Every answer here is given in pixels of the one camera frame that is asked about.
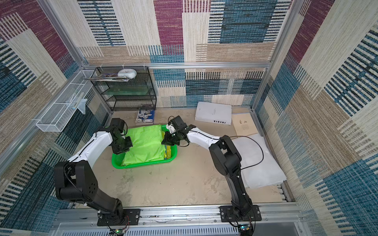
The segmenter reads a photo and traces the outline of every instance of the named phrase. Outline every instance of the black wire rack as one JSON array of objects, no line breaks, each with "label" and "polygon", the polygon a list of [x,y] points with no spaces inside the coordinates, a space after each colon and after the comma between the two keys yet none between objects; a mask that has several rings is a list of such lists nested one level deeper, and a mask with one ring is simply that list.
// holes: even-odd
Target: black wire rack
[{"label": "black wire rack", "polygon": [[110,109],[112,111],[154,110],[156,108],[156,94],[147,67],[97,67],[91,78],[105,77],[109,74],[116,75],[122,69],[134,69],[136,77],[128,82],[92,81],[93,86],[101,94]]}]

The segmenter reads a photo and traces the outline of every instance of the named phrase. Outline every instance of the white sheet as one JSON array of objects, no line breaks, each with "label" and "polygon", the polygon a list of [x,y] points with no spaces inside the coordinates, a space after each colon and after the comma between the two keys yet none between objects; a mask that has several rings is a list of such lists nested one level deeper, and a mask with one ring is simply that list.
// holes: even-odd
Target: white sheet
[{"label": "white sheet", "polygon": [[[250,138],[258,142],[264,151],[264,160],[254,166],[242,170],[242,179],[245,187],[259,188],[267,185],[282,184],[286,176],[276,160],[269,153],[264,138],[259,134],[250,135]],[[235,147],[242,156],[242,168],[258,163],[262,159],[259,146],[251,139],[239,137],[233,139]]]}]

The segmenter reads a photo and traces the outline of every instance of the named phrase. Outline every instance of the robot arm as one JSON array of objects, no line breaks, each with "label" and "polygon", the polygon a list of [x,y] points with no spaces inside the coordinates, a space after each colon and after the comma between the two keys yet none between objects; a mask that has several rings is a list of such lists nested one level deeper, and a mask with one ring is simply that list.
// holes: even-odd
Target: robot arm
[{"label": "robot arm", "polygon": [[245,191],[241,177],[242,157],[228,136],[218,137],[205,133],[194,125],[185,124],[180,116],[170,120],[167,124],[169,131],[165,132],[162,144],[179,145],[180,140],[186,140],[206,148],[210,151],[215,168],[226,177],[231,191],[232,210],[225,221],[244,221],[250,218],[256,220],[252,200]]},{"label": "robot arm", "polygon": [[[123,209],[119,199],[110,197],[98,188],[92,166],[109,145],[113,153],[120,154],[132,147],[130,137],[125,137],[125,122],[112,119],[110,126],[101,127],[87,144],[68,161],[58,162],[54,167],[56,197],[68,202],[78,202],[99,211],[98,226],[122,225],[126,215],[139,214],[139,209]],[[261,220],[258,207],[252,205],[240,174],[238,150],[228,136],[218,137],[205,133],[194,125],[187,126],[180,116],[168,122],[164,145],[179,145],[180,140],[196,143],[210,151],[215,168],[226,177],[231,191],[232,207],[220,207],[223,222]]]},{"label": "robot arm", "polygon": [[110,126],[99,128],[73,157],[54,166],[56,197],[99,210],[98,226],[121,225],[125,218],[122,202],[98,188],[91,168],[107,146],[115,154],[127,152],[133,146],[130,137],[124,136],[124,125],[123,120],[112,119]]}]

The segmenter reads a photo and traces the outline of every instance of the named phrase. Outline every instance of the green plastic basket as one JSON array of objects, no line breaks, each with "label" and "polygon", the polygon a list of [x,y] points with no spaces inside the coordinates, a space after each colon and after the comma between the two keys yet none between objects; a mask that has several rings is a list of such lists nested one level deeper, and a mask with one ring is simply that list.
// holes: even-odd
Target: green plastic basket
[{"label": "green plastic basket", "polygon": [[[161,130],[162,131],[168,131],[168,129],[166,128],[166,125],[161,125]],[[176,158],[177,156],[177,146],[174,145],[174,146],[171,146],[170,147],[170,151],[171,151],[171,158],[169,159],[166,159],[166,160],[155,160],[155,161],[151,161],[151,162],[142,162],[142,163],[136,163],[136,164],[130,164],[130,165],[122,165],[122,161],[125,157],[125,154],[126,153],[121,153],[121,154],[114,154],[112,155],[112,165],[114,166],[114,168],[116,169],[128,169],[128,168],[135,168],[135,167],[141,167],[141,166],[144,166],[144,165],[154,165],[154,164],[161,164],[161,163],[167,163],[167,162],[171,162],[173,159]]]}]

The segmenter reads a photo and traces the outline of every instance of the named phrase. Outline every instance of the beige floor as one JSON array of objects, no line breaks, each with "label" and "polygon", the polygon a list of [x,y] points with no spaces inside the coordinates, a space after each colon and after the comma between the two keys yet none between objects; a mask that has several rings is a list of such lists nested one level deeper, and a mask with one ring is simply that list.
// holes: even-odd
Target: beige floor
[{"label": "beige floor", "polygon": [[[248,112],[235,108],[233,113]],[[115,112],[113,118],[125,120],[135,127],[136,111]],[[166,124],[169,116],[180,115],[188,125],[216,135],[236,135],[233,125],[194,120],[195,110],[156,110],[155,124]],[[115,169],[111,164],[112,149],[108,147],[96,161],[93,171],[102,191],[119,198],[127,206],[228,204],[231,194],[226,179],[214,167],[208,150],[191,143],[178,147],[177,157],[170,163],[133,169]],[[254,203],[281,202],[276,186],[247,189]]]}]

